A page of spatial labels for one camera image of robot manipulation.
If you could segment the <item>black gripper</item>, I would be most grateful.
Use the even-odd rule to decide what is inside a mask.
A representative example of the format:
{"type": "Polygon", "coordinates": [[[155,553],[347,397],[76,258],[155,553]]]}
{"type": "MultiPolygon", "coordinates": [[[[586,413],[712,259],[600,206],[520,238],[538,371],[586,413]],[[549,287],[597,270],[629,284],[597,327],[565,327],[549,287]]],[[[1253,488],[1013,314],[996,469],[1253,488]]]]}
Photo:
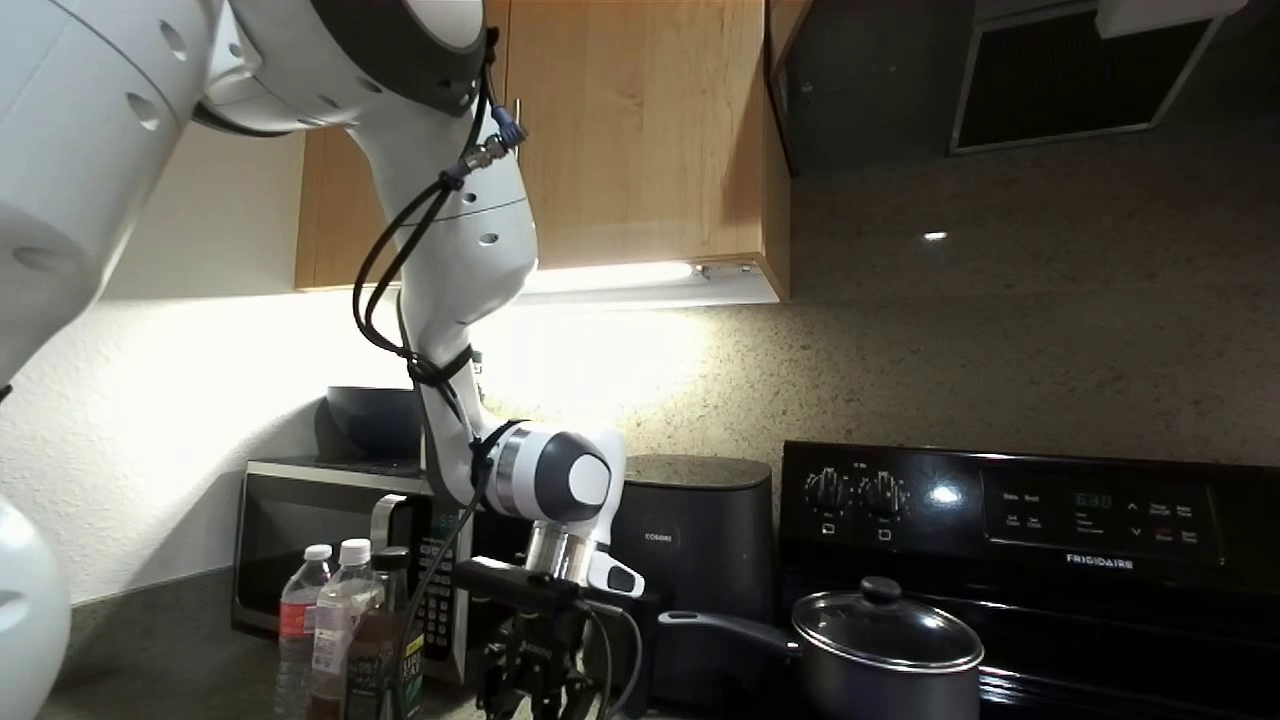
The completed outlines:
{"type": "Polygon", "coordinates": [[[597,589],[523,574],[489,557],[463,560],[454,586],[506,616],[481,647],[475,710],[482,720],[612,720],[615,652],[597,589]]]}

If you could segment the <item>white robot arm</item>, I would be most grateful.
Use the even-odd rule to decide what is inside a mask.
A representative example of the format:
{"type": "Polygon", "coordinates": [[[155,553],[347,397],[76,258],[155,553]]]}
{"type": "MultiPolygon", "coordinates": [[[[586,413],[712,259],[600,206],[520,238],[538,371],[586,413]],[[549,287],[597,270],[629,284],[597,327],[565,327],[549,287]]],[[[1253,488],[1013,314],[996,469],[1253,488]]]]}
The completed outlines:
{"type": "Polygon", "coordinates": [[[535,259],[482,0],[0,0],[0,381],[101,302],[192,127],[357,138],[393,216],[437,488],[529,522],[533,574],[600,589],[621,441],[489,425],[473,397],[469,324],[535,259]]]}

